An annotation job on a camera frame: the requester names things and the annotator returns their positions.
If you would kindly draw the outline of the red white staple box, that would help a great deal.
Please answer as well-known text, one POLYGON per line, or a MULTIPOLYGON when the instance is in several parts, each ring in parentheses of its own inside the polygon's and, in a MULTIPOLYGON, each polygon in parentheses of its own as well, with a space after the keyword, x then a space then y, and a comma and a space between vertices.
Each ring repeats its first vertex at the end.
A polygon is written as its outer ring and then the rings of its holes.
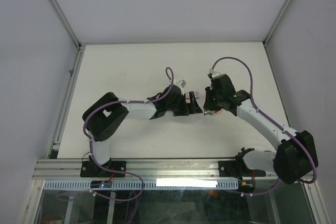
POLYGON ((192 100, 199 99, 199 93, 197 91, 189 91, 185 94, 186 103, 191 103, 192 100))

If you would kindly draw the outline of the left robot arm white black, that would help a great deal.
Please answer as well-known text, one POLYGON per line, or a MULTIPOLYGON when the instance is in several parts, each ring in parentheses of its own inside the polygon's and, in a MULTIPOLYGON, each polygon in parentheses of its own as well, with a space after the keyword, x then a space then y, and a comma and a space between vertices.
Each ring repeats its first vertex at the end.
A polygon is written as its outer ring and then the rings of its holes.
POLYGON ((172 112, 173 116, 203 113, 195 93, 185 93, 175 84, 141 101, 121 100, 112 92, 102 96, 82 116, 83 132, 89 139, 91 169, 104 176, 112 168, 110 138, 124 120, 154 120, 165 116, 166 112, 172 112))

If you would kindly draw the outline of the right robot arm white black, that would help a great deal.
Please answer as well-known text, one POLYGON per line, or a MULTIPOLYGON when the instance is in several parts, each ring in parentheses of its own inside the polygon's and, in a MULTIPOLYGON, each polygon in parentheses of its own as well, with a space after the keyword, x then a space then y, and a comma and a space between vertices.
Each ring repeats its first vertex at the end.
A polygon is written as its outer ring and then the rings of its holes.
POLYGON ((252 170, 274 172, 284 183, 292 184, 308 173, 315 176, 318 167, 313 136, 308 131, 299 132, 267 116, 245 90, 235 90, 226 74, 209 77, 205 88, 204 113, 213 115, 225 110, 244 120, 257 130, 274 148, 260 151, 242 149, 236 155, 235 171, 247 175, 252 170))

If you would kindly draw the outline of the pink stapler top cover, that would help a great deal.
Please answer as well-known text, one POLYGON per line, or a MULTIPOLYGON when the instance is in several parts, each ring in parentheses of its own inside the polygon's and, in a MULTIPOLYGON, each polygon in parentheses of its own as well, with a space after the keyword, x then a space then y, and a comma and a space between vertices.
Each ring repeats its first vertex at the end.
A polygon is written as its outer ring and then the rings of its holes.
POLYGON ((211 111, 211 110, 205 110, 203 115, 204 116, 219 116, 223 110, 218 110, 218 111, 211 111))

